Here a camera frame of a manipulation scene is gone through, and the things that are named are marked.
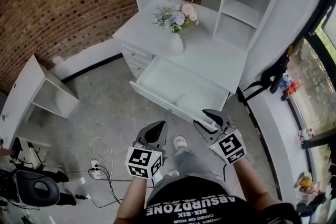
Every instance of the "forearm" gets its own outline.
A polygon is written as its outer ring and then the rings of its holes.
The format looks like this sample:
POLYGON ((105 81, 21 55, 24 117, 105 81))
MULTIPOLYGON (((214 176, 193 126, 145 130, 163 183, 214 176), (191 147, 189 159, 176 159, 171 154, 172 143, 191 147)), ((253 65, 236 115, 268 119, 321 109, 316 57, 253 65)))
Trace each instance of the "forearm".
POLYGON ((117 219, 132 220, 144 209, 147 179, 134 177, 117 212, 117 219))
POLYGON ((245 157, 236 161, 234 168, 246 200, 251 203, 257 211, 262 211, 270 205, 281 203, 281 201, 270 195, 267 185, 245 157))

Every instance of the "open drawer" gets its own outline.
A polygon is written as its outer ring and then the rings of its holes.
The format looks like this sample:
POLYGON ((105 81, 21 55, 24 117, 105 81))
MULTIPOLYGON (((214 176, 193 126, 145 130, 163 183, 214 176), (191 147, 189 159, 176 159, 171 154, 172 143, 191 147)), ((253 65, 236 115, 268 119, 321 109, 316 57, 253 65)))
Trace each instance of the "open drawer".
POLYGON ((228 90, 184 68, 156 56, 139 79, 130 82, 134 90, 193 123, 199 121, 208 129, 217 130, 215 122, 203 109, 222 110, 228 90))

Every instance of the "concrete floor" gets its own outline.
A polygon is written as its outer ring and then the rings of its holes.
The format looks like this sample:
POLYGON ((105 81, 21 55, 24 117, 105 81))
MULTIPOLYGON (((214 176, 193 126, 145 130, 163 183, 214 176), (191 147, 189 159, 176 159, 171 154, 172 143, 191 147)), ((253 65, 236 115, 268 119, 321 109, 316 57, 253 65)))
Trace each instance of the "concrete floor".
MULTIPOLYGON (((132 145, 140 129, 159 120, 167 121, 169 127, 166 145, 168 159, 161 168, 162 175, 173 169, 172 138, 183 135, 188 146, 201 156, 214 172, 222 176, 224 163, 207 149, 206 142, 194 126, 138 95, 130 86, 130 80, 134 78, 125 60, 121 58, 67 83, 80 100, 69 118, 63 119, 37 109, 33 112, 31 120, 42 126, 53 147, 46 164, 62 165, 69 174, 70 182, 59 184, 60 189, 68 189, 74 194, 89 194, 98 206, 114 200, 107 182, 91 179, 87 173, 71 174, 87 172, 91 168, 92 154, 70 133, 86 145, 90 145, 96 136, 104 137, 113 148, 112 178, 131 179, 124 164, 128 147, 132 145)), ((271 193, 276 195, 265 152, 244 106, 233 96, 227 101, 224 111, 239 128, 247 147, 249 161, 270 187, 271 193)), ((103 156, 110 169, 110 147, 97 139, 92 148, 103 156)), ((243 195, 232 166, 226 167, 226 180, 234 195, 243 195)), ((129 182, 113 183, 114 192, 123 197, 128 184, 129 182)), ((78 206, 51 206, 30 213, 37 223, 103 224, 114 221, 117 209, 118 204, 96 208, 91 201, 80 200, 78 206)))

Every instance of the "window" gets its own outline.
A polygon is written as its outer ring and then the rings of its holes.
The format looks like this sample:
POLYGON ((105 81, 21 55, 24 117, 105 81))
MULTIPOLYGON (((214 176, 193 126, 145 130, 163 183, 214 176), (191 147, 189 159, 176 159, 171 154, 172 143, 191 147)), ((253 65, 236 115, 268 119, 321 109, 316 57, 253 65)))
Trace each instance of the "window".
POLYGON ((301 88, 293 94, 299 125, 312 127, 318 137, 330 135, 327 143, 310 144, 307 159, 314 180, 326 192, 327 201, 320 205, 312 219, 316 223, 330 223, 336 210, 336 199, 330 200, 328 143, 336 141, 336 0, 320 0, 315 12, 300 35, 293 42, 294 51, 288 63, 288 73, 299 80, 301 88))
POLYGON ((293 98, 306 125, 316 134, 335 128, 336 92, 323 63, 306 39, 290 56, 288 73, 300 81, 301 88, 293 98))

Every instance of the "gray shorts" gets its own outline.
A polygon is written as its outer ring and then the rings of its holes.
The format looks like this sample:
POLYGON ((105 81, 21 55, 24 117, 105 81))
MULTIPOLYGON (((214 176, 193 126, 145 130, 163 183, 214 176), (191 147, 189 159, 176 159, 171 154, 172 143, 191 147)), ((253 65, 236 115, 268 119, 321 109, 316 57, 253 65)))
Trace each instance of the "gray shorts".
POLYGON ((202 160, 187 147, 181 146, 178 148, 175 154, 175 165, 176 170, 179 172, 179 176, 169 176, 165 175, 161 181, 159 181, 152 190, 147 204, 149 201, 166 185, 177 181, 179 179, 185 178, 187 176, 195 176, 203 179, 211 180, 220 184, 225 191, 229 194, 230 191, 226 183, 214 172, 212 172, 202 160))

